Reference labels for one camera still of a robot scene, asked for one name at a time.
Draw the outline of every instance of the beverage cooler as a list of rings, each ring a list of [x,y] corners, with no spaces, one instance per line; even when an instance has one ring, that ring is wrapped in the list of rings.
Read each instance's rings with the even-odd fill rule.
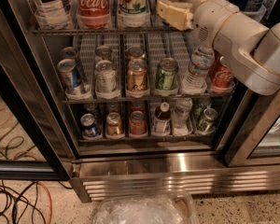
[[[60,0],[55,21],[44,1],[0,0],[0,96],[46,159],[0,161],[0,178],[68,180],[82,202],[280,189],[280,89],[259,94],[232,72],[218,85],[211,70],[188,89],[200,44],[156,0],[108,0],[101,19],[79,8],[105,0]],[[280,0],[265,3],[271,27]]]

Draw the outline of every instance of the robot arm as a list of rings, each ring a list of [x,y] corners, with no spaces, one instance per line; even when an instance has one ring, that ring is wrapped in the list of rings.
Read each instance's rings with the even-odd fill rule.
[[[280,23],[271,30],[226,0],[209,0],[194,13],[193,37],[220,52],[232,74],[250,90],[280,89]]]

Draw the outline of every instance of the bottle cap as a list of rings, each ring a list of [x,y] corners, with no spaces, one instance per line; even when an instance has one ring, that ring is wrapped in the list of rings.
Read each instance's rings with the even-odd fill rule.
[[[167,112],[169,110],[169,104],[167,102],[161,103],[160,109],[162,112]]]

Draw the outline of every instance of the floor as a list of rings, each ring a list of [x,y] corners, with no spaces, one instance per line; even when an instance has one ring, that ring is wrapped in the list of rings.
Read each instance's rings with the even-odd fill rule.
[[[42,159],[0,98],[0,160]],[[193,200],[201,224],[280,223],[280,190],[195,195]],[[66,182],[0,180],[0,224],[86,224],[98,207],[99,203],[82,203]]]

